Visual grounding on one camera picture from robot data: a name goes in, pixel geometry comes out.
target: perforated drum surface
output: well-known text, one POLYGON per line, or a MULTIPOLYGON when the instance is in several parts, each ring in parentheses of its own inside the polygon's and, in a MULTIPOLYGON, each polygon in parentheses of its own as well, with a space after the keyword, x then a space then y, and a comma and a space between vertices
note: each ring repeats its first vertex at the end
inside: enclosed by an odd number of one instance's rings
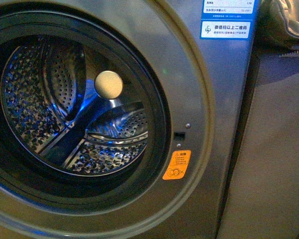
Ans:
POLYGON ((100 71, 87 69, 91 59, 76 42, 39 36, 12 53, 1 81, 5 117, 21 144, 49 166, 81 176, 126 167, 141 156, 148 136, 143 108, 118 111, 124 105, 109 104, 91 87, 86 72, 100 71), (77 144, 67 146, 69 140, 77 144), (63 147, 72 147, 70 153, 63 147))

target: front-loading washing machine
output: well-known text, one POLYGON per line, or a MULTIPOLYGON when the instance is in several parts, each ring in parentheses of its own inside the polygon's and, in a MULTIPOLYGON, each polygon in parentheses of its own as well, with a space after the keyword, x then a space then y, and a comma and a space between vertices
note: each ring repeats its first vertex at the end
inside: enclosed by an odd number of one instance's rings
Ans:
POLYGON ((0 238, 215 238, 258 3, 236 5, 0 0, 0 238))

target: sticker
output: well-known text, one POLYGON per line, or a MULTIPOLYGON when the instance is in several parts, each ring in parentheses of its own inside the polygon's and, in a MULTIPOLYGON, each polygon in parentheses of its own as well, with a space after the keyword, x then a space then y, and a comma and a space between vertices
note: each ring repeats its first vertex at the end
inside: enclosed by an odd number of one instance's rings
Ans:
POLYGON ((190 154, 190 150, 174 151, 163 179, 171 180, 183 178, 189 164, 190 154))
POLYGON ((202 21, 200 37, 247 39, 249 32, 249 21, 202 21))
POLYGON ((248 40, 254 30, 258 0, 203 0, 201 39, 248 40))
POLYGON ((203 13, 252 14, 255 0, 205 0, 203 13))

